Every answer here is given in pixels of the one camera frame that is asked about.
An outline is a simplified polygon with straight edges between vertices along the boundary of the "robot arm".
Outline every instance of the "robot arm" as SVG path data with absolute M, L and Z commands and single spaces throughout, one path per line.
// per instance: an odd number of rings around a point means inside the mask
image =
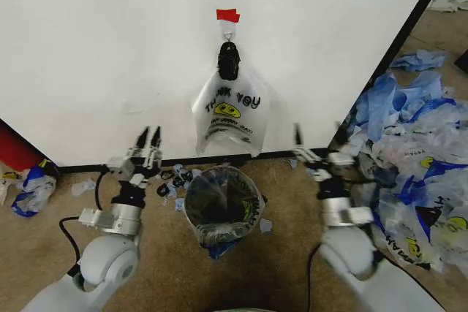
M 333 165 L 352 165 L 353 158 L 341 153 L 320 158 L 304 148 L 297 125 L 295 143 L 295 155 L 314 170 L 320 187 L 317 198 L 326 225 L 320 253 L 356 293 L 365 311 L 444 311 L 417 281 L 387 260 L 358 227 L 373 221 L 371 210 L 354 208 L 343 179 L 331 172 Z
M 78 219 L 106 235 L 91 241 L 67 274 L 43 289 L 23 311 L 100 311 L 133 276 L 140 259 L 140 214 L 145 207 L 145 188 L 161 167 L 160 128 L 147 142 L 149 132 L 147 127 L 127 157 L 111 170 L 121 184 L 120 194 L 112 199 L 111 211 L 86 208 Z M 87 292 L 84 282 L 94 289 Z

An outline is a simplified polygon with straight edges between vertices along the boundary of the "red object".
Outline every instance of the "red object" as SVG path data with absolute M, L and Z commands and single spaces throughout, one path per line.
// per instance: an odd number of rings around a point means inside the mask
M 241 18 L 241 14 L 237 13 L 237 9 L 229 9 L 229 10 L 218 9 L 216 11 L 216 18 L 217 20 L 226 20 L 226 21 L 237 23 L 239 22 L 239 18 Z
M 8 126 L 0 123 L 0 160 L 16 171 L 39 164 L 44 156 Z

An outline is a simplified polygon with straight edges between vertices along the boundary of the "red tape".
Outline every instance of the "red tape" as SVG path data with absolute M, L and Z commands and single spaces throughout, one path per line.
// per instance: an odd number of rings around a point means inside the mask
M 239 18 L 241 18 L 241 14 L 237 13 L 237 9 L 228 9 L 228 10 L 218 9 L 216 11 L 216 18 L 218 20 L 226 20 L 226 21 L 237 23 L 239 22 Z

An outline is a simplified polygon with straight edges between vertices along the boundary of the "trash can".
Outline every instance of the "trash can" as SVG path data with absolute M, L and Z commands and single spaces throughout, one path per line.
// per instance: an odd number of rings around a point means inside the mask
M 237 168 L 217 166 L 198 175 L 185 196 L 185 213 L 200 245 L 218 259 L 260 220 L 265 200 Z

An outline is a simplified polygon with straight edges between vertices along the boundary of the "white wall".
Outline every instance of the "white wall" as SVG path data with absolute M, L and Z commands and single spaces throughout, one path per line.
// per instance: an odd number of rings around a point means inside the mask
M 241 57 L 273 93 L 264 151 L 291 149 L 293 122 L 325 147 L 416 2 L 0 0 L 0 113 L 61 165 L 119 156 L 148 124 L 166 159 L 194 157 L 189 102 L 213 73 L 215 9 L 237 7 Z

